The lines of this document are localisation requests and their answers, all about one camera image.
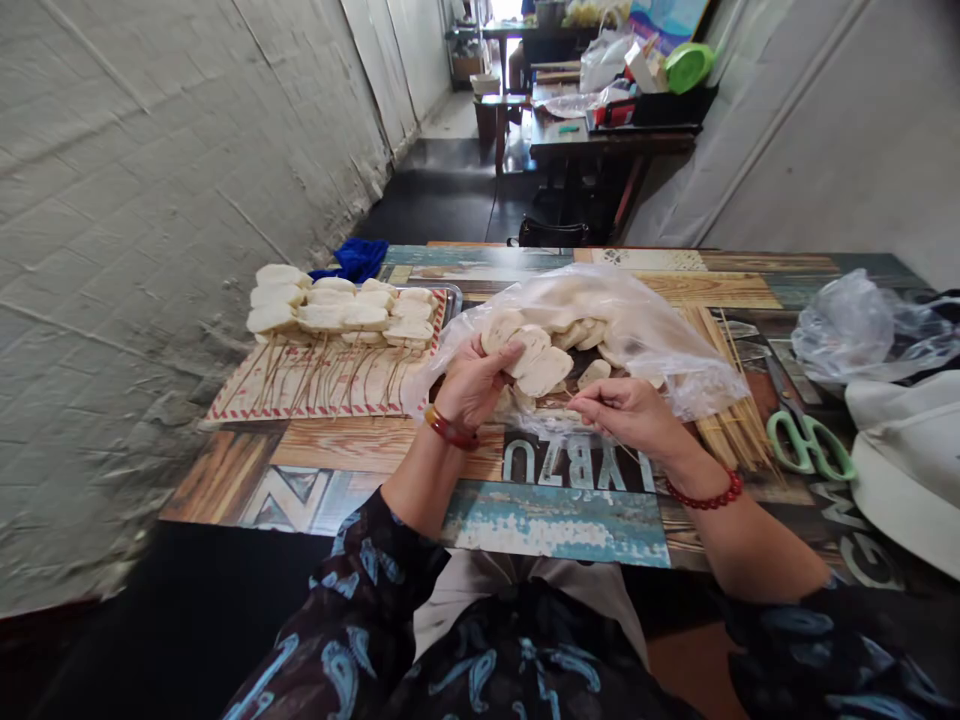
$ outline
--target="scissors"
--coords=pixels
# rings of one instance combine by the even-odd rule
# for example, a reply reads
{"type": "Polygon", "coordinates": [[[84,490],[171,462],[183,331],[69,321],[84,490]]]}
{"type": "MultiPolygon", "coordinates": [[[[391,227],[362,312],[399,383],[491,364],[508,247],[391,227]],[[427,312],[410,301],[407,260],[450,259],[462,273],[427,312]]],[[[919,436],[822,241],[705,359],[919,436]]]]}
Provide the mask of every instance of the scissors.
{"type": "Polygon", "coordinates": [[[773,380],[773,386],[776,388],[777,397],[780,400],[780,410],[767,420],[767,436],[773,445],[773,454],[776,455],[777,460],[788,470],[803,475],[820,473],[830,480],[855,480],[857,469],[853,466],[853,461],[850,459],[846,448],[826,425],[800,409],[800,405],[794,399],[793,394],[787,389],[786,378],[777,361],[772,357],[767,357],[766,360],[770,378],[773,380]],[[790,438],[790,444],[793,445],[797,454],[796,462],[790,460],[783,451],[783,446],[777,435],[777,430],[781,426],[787,437],[790,438]],[[830,465],[824,446],[826,446],[826,451],[829,452],[829,457],[832,457],[837,463],[840,472],[834,470],[830,465]]]}

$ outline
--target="plastic bag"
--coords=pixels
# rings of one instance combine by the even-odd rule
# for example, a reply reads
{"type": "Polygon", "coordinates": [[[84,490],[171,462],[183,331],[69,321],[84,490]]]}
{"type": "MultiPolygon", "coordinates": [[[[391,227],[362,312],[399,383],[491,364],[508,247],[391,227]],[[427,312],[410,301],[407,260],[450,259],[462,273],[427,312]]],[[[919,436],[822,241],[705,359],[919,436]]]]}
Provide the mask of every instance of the plastic bag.
{"type": "Polygon", "coordinates": [[[630,92],[623,87],[624,84],[629,85],[629,83],[624,83],[623,80],[616,80],[598,93],[559,95],[547,100],[535,100],[533,106],[542,107],[554,117],[574,120],[583,117],[592,110],[596,110],[598,107],[628,99],[630,92]]]}
{"type": "MultiPolygon", "coordinates": [[[[662,297],[630,272],[574,263],[511,285],[488,302],[457,315],[440,333],[437,354],[401,390],[404,407],[416,408],[460,346],[479,333],[496,310],[522,310],[528,322],[580,318],[608,323],[610,350],[638,377],[662,375],[666,399],[684,422],[719,412],[749,390],[743,378],[662,297]]],[[[423,411],[413,413],[423,420],[423,411]]],[[[540,437],[587,432],[579,418],[511,411],[511,425],[540,437]]]]}
{"type": "Polygon", "coordinates": [[[601,30],[580,57],[580,92],[600,92],[626,67],[627,50],[633,44],[633,33],[601,30]]]}
{"type": "Polygon", "coordinates": [[[932,370],[960,354],[960,331],[929,305],[880,289],[863,268],[823,287],[790,335],[807,376],[846,385],[853,380],[895,382],[932,370]]]}

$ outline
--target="cardboard box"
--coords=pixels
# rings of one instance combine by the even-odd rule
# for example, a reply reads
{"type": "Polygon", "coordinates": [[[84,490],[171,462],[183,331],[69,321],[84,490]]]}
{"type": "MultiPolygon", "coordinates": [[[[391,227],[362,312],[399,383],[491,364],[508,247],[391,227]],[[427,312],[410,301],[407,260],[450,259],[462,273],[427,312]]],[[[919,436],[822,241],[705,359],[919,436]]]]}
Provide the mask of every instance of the cardboard box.
{"type": "Polygon", "coordinates": [[[483,58],[453,58],[453,79],[470,82],[471,75],[483,72],[483,58]]]}

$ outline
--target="dark floral blouse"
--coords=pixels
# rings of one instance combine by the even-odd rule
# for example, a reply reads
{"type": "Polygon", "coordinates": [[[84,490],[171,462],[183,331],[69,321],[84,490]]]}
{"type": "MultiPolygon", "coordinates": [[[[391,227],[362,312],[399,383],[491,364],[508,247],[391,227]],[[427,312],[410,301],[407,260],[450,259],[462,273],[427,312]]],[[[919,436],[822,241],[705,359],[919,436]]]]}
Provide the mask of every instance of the dark floral blouse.
{"type": "MultiPolygon", "coordinates": [[[[344,521],[306,604],[224,717],[699,717],[660,688],[618,623],[539,579],[471,605],[411,666],[413,611],[448,558],[377,491],[344,521]]],[[[828,588],[796,605],[727,601],[728,632],[747,649],[731,656],[730,673],[750,716],[956,717],[923,671],[871,639],[869,618],[838,596],[828,588]]]]}

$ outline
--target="red bead bracelet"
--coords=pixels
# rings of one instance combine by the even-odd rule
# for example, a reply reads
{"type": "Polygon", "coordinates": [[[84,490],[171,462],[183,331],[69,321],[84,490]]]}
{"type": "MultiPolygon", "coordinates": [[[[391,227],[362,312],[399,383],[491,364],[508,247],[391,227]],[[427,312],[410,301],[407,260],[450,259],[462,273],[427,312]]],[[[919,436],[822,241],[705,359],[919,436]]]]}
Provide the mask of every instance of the red bead bracelet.
{"type": "Polygon", "coordinates": [[[480,438],[477,437],[476,433],[472,436],[468,435],[437,412],[437,408],[434,405],[427,408],[423,414],[423,419],[440,437],[454,447],[466,450],[467,452],[473,452],[480,447],[480,438]]]}
{"type": "Polygon", "coordinates": [[[687,497],[677,490],[669,480],[667,480],[667,490],[678,502],[687,507],[692,507],[694,510],[716,510],[728,503],[732,503],[743,492],[743,480],[740,479],[740,476],[733,470],[727,470],[727,474],[730,476],[730,487],[727,488],[727,491],[707,500],[695,500],[694,498],[687,497]]]}

